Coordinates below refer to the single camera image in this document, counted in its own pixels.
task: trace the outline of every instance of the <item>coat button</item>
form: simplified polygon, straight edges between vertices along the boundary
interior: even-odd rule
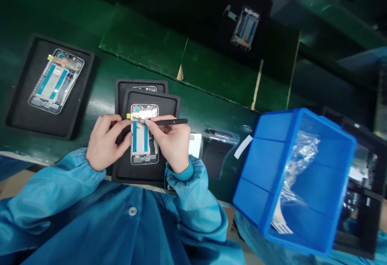
[[[137,208],[136,207],[130,207],[129,215],[134,216],[135,214],[137,214]]]

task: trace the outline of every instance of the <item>green workbench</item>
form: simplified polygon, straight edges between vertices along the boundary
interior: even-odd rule
[[[243,140],[247,136],[243,125],[254,129],[257,112],[99,51],[113,9],[113,5],[102,0],[0,0],[0,154],[50,165],[70,151],[86,147],[97,117],[114,113],[116,78],[168,81],[170,94],[181,97],[180,116],[189,119],[194,133],[215,127],[237,133]],[[66,10],[76,12],[69,15]],[[23,54],[32,33],[95,51],[99,59],[80,130],[73,141],[34,137],[5,125],[8,103],[19,80]],[[272,93],[269,96],[275,88],[267,86],[265,90]],[[270,103],[276,107],[272,98]],[[219,200],[231,202],[245,158],[246,152],[239,160],[228,157],[221,179],[210,180],[209,188]]]

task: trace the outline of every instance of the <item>black foam tray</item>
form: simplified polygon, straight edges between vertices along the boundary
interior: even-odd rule
[[[169,94],[167,81],[145,79],[116,79],[114,108],[116,114],[121,115],[126,89],[130,89],[136,86],[155,86],[158,93]]]
[[[121,117],[126,118],[133,104],[156,104],[160,115],[173,115],[176,118],[180,115],[179,96],[161,94],[158,92],[144,91],[140,89],[126,89]],[[130,126],[123,130],[117,138],[120,144],[125,135],[130,132]],[[164,185],[165,157],[160,150],[159,161],[156,164],[133,165],[130,162],[130,149],[117,160],[113,165],[112,181],[129,184],[150,184]]]
[[[85,65],[62,111],[55,115],[33,107],[27,101],[47,64],[48,55],[57,48],[82,58]],[[95,59],[95,54],[91,51],[33,34],[27,47],[19,82],[9,104],[6,124],[40,137],[66,141],[73,139],[90,90]]]

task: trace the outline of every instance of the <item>blue tape strip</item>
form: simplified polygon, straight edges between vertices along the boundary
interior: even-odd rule
[[[41,95],[43,93],[43,90],[46,87],[46,85],[47,85],[47,83],[52,75],[52,72],[55,70],[55,67],[56,67],[56,65],[53,64],[53,65],[51,65],[50,69],[48,70],[48,73],[47,73],[46,77],[44,78],[43,83],[40,85],[40,88],[37,91],[37,93],[39,95]]]
[[[256,22],[254,21],[253,22],[253,26],[251,27],[251,30],[250,30],[250,34],[249,34],[249,37],[247,39],[247,42],[250,43],[250,40],[251,40],[251,37],[254,35],[255,33],[255,26],[256,26]]]
[[[137,152],[137,121],[133,121],[133,152]]]
[[[245,23],[243,25],[242,32],[241,32],[241,38],[243,38],[243,39],[245,37],[245,32],[246,32],[248,22],[249,22],[249,18],[245,17]]]
[[[60,85],[62,85],[62,83],[65,80],[65,77],[66,77],[68,72],[69,71],[67,71],[67,70],[63,70],[62,74],[60,75],[60,78],[59,78],[58,82],[56,83],[56,86],[55,86],[54,90],[51,93],[51,96],[50,96],[51,100],[54,100],[56,94],[59,91]]]
[[[148,126],[144,125],[144,152],[148,152]]]

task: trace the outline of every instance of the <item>blue storage box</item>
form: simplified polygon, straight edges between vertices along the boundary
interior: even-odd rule
[[[318,153],[297,176],[292,191],[306,206],[281,206],[294,234],[280,234],[271,220],[298,131],[318,135]],[[269,241],[301,253],[329,255],[336,234],[356,140],[308,109],[262,115],[254,133],[233,203]]]

